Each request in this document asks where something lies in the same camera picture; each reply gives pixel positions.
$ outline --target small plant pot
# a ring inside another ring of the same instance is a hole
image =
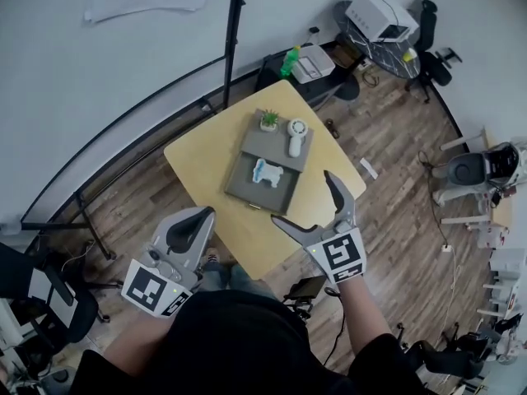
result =
[[[273,124],[272,126],[266,126],[260,121],[260,130],[263,130],[264,132],[275,132],[277,129],[277,125]]]

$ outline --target white cable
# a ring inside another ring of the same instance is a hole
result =
[[[454,250],[454,248],[452,248],[452,260],[453,260],[453,263],[454,263],[454,274],[452,276],[452,285],[450,286],[450,289],[452,290],[452,294],[450,296],[450,301],[448,303],[448,307],[446,308],[445,321],[443,322],[443,326],[441,327],[441,330],[439,331],[439,337],[437,338],[436,346],[437,346],[437,343],[441,340],[441,335],[443,334],[443,331],[445,331],[446,321],[448,320],[448,316],[449,316],[449,313],[450,313],[450,307],[452,307],[452,303],[454,303],[455,284],[458,281],[459,275],[461,273],[461,266],[457,265],[457,262],[456,262],[456,259],[455,259],[455,250]]]
[[[76,256],[75,258],[68,259],[66,262],[64,262],[63,267],[60,269],[60,272],[62,272],[62,271],[64,270],[64,267],[65,267],[69,262],[71,262],[71,261],[73,261],[73,260],[76,260],[76,259],[84,258],[84,257],[88,254],[88,252],[91,250],[91,248],[94,246],[95,243],[96,243],[96,242],[94,241],[94,242],[92,242],[88,247],[86,247],[86,250],[85,250],[84,253],[81,254],[80,256]]]

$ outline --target wooden floor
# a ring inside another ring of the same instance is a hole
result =
[[[318,114],[321,119],[334,120],[341,134],[340,146],[366,182],[367,190],[357,201],[357,223],[368,254],[366,281],[376,302],[394,332],[397,332],[397,323],[403,322],[407,328],[406,342],[411,344],[426,339],[436,344],[452,294],[454,259],[452,253],[441,252],[443,240],[432,216],[427,176],[417,154],[425,151],[432,163],[447,161],[456,152],[441,153],[439,145],[457,136],[435,97],[425,105],[419,89],[407,93],[403,81],[384,71],[375,70],[374,73],[379,76],[380,84],[370,88],[362,83],[359,101],[347,104],[332,99]],[[253,84],[254,79],[249,79],[236,86],[233,100],[249,95]],[[191,110],[159,131],[133,150],[127,160],[142,153],[152,141],[161,139],[197,112]],[[379,174],[377,180],[359,164],[362,157],[370,161]],[[117,166],[96,180],[87,194],[95,192],[102,179],[111,177]],[[162,150],[147,158],[91,205],[91,219],[117,259],[105,261],[98,249],[93,249],[87,255],[86,277],[97,281],[123,278],[130,259],[140,255],[157,223],[164,216],[192,205]],[[436,209],[438,217],[468,216],[474,213],[476,206],[474,200],[467,197]],[[478,249],[475,235],[463,226],[446,225],[444,232],[455,248],[456,266],[459,267],[446,327],[448,329],[457,321],[461,331],[467,332],[478,325],[480,317],[476,309],[486,304],[482,284],[490,281],[487,263],[490,253]],[[56,238],[55,244],[58,249],[67,249],[76,255],[79,241],[87,238],[83,233],[69,232]],[[214,244],[220,248],[222,256],[229,255],[218,238]],[[265,281],[281,296],[301,277],[316,273],[315,265],[298,253],[270,272]],[[64,350],[57,362],[76,365],[84,349],[103,351],[137,314],[116,291],[102,291],[97,298],[103,312],[111,316],[111,322],[96,323],[88,337]],[[343,312],[338,300],[321,294],[312,314],[308,323],[311,347],[315,355],[324,360],[338,333]],[[328,367],[345,373],[351,362],[349,340],[342,337]],[[422,378],[431,382],[431,388],[438,393],[448,393],[455,383],[454,379],[449,379],[446,384],[440,384],[441,377],[437,375],[423,374]]]

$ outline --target black pole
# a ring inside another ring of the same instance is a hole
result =
[[[84,222],[60,224],[60,223],[41,223],[41,222],[22,222],[23,231],[54,231],[54,230],[83,230],[88,227]]]
[[[81,212],[82,218],[84,219],[84,222],[86,222],[86,225],[88,229],[91,232],[91,235],[93,236],[93,240],[96,241],[96,244],[99,246],[100,251],[105,256],[106,260],[112,260],[115,259],[114,254],[110,254],[108,250],[106,250],[106,247],[103,245],[102,241],[100,241],[99,235],[96,232],[96,229],[93,228],[93,225],[91,224],[90,217],[88,214],[86,214],[86,211],[84,210],[83,204],[84,201],[82,200],[82,195],[77,191],[75,192],[75,200],[77,201],[77,205],[79,206],[79,210]]]
[[[225,77],[223,79],[223,109],[229,106],[231,93],[232,65],[234,63],[234,52],[236,50],[236,36],[240,24],[241,7],[244,0],[231,0],[229,6],[229,19],[227,22],[227,34],[225,38]]]

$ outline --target metal pole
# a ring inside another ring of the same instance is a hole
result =
[[[208,101],[207,103],[212,107],[212,110],[208,113],[204,113],[200,115],[199,117],[195,118],[194,120],[189,121],[188,123],[184,124],[183,127],[177,129],[175,132],[167,136],[165,139],[163,139],[161,142],[157,143],[153,148],[139,156],[134,162],[126,166],[124,169],[120,170],[118,174],[113,177],[108,183],[106,183],[101,189],[99,189],[96,194],[90,197],[90,199],[87,202],[84,202],[82,205],[79,206],[79,210],[75,212],[75,214],[72,216],[72,218],[69,220],[68,223],[71,223],[75,221],[75,219],[81,215],[86,208],[88,208],[102,193],[104,193],[112,184],[114,184],[117,180],[119,180],[121,177],[123,177],[126,173],[128,173],[133,167],[135,167],[137,164],[142,162],[145,158],[150,156],[152,153],[163,147],[164,145],[167,145],[169,142],[172,142],[177,137],[181,136],[184,133],[187,133],[190,129],[195,128],[199,124],[201,124],[203,121],[209,119],[213,115],[217,114],[217,109],[212,106]]]
[[[225,76],[223,79],[223,109],[229,106],[231,93],[232,65],[234,63],[234,52],[236,50],[238,25],[240,24],[241,7],[244,0],[231,0],[229,6],[229,18],[227,22],[227,34],[225,38]]]
[[[79,209],[81,210],[81,215],[84,221],[86,222],[87,227],[90,229],[91,235],[93,236],[93,240],[96,241],[96,244],[99,246],[100,251],[105,256],[106,260],[113,260],[115,259],[115,254],[110,254],[106,247],[103,245],[102,241],[99,238],[99,235],[96,232],[96,229],[93,228],[93,225],[91,224],[90,217],[88,214],[86,214],[86,211],[83,208],[83,200],[82,195],[79,192],[75,192],[75,200],[77,201],[77,205],[79,206]]]
[[[74,224],[22,222],[21,225],[24,231],[84,230],[88,228],[88,225],[83,222],[76,222]]]

